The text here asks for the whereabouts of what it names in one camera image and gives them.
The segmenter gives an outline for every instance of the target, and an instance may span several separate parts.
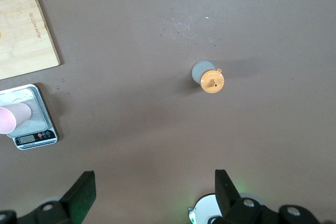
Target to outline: orange lid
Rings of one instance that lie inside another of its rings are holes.
[[[224,86],[224,76],[220,69],[204,72],[201,77],[201,87],[205,92],[217,93]]]

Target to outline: silver bolt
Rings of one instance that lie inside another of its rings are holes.
[[[289,207],[287,208],[287,211],[291,214],[291,215],[294,215],[294,216],[300,216],[300,211],[295,208],[295,207]]]
[[[50,210],[52,208],[52,204],[47,204],[47,205],[45,205],[43,208],[42,208],[42,210],[43,211],[48,211],[48,210]]]
[[[244,205],[247,207],[254,207],[254,202],[250,199],[244,199]]]

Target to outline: scale control panel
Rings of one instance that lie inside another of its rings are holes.
[[[52,130],[14,138],[15,144],[20,150],[54,144],[56,141],[57,137]]]

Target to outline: scale platform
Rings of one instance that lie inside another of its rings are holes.
[[[27,150],[54,144],[58,137],[38,88],[33,84],[0,91],[0,106],[25,103],[32,110],[31,117],[7,134],[16,147]]]

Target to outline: gray floor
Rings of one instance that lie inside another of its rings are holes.
[[[0,209],[26,214],[93,169],[84,223],[186,224],[226,169],[273,210],[336,220],[336,0],[40,3],[62,66],[0,90],[37,83],[64,139],[19,151],[0,136]],[[220,93],[191,79],[203,59]]]

